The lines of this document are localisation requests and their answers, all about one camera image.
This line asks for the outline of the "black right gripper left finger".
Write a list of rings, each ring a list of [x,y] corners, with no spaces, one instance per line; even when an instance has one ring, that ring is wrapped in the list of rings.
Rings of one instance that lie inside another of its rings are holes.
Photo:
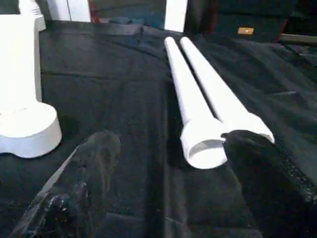
[[[47,180],[11,238],[94,238],[121,152],[119,136],[103,130],[78,145]]]

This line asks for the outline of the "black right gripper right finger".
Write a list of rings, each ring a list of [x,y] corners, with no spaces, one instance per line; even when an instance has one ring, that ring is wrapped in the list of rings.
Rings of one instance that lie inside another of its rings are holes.
[[[264,237],[315,238],[316,184],[264,136],[235,130],[221,137]]]

